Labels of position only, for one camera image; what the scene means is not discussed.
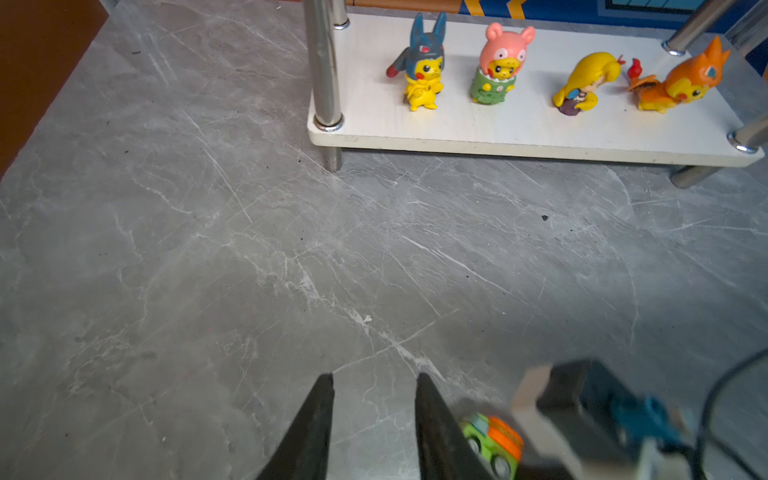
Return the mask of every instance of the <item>marble surface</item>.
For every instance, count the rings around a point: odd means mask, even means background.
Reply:
[[[253,478],[333,372],[329,477],[418,478],[419,371],[503,410],[528,367],[599,356],[699,409],[768,344],[766,162],[690,190],[369,151],[332,175],[304,59],[299,4],[120,2],[0,183],[0,477]],[[763,474],[766,372],[716,422]]]

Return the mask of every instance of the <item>toy figurine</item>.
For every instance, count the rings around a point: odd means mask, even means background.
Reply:
[[[411,111],[421,106],[430,110],[437,108],[435,96],[442,90],[440,75],[444,65],[445,22],[445,12],[441,12],[432,33],[425,33],[424,18],[419,13],[413,21],[411,45],[386,70],[386,76],[390,78],[399,71],[406,71],[408,86],[403,103],[411,104]]]
[[[730,50],[723,51],[720,38],[715,37],[703,54],[673,68],[664,81],[658,81],[656,75],[640,78],[643,68],[640,61],[633,58],[632,66],[627,71],[630,80],[627,91],[637,95],[638,109],[663,114],[679,103],[702,98],[710,88],[716,87],[723,79],[723,65],[729,55]]]
[[[594,92],[603,83],[616,80],[625,63],[621,57],[617,60],[605,52],[582,58],[568,77],[568,83],[552,97],[555,107],[561,113],[571,116],[583,110],[591,110],[598,104],[598,96]]]
[[[536,29],[528,27],[522,34],[503,31],[499,23],[491,23],[485,31],[488,43],[480,53],[480,66],[469,93],[475,103],[493,105],[502,103],[507,92],[515,88],[516,75],[525,64],[528,44],[536,36]]]

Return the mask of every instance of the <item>white shelf board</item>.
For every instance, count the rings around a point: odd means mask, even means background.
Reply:
[[[744,154],[728,143],[726,133],[742,123],[717,90],[666,114],[639,111],[623,73],[598,91],[591,111],[568,117],[552,105],[571,69],[596,51],[624,55],[625,71],[639,58],[644,75],[664,78],[682,60],[656,39],[537,30],[515,89],[502,104],[482,105],[470,98],[469,85],[486,25],[449,22],[438,108],[411,112],[402,103],[403,73],[387,78],[385,72],[406,46],[413,20],[349,17],[351,25],[334,33],[345,123],[335,132],[319,130],[310,102],[307,129],[315,145],[715,167],[745,167],[764,155]],[[426,31],[433,24],[425,22]]]

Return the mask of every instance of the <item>orange toy part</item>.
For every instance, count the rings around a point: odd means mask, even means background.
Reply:
[[[488,437],[520,462],[523,439],[498,417],[488,417]]]
[[[730,51],[723,51],[720,38],[715,37],[707,50],[689,58],[673,68],[663,82],[656,75],[640,78],[640,62],[634,62],[628,72],[629,89],[637,94],[637,108],[664,113],[679,103],[688,103],[702,98],[711,88],[723,80],[723,65]]]

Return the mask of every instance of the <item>toy car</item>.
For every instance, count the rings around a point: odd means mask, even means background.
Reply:
[[[523,439],[497,417],[475,413],[459,424],[473,452],[481,456],[493,473],[513,480],[523,454]]]

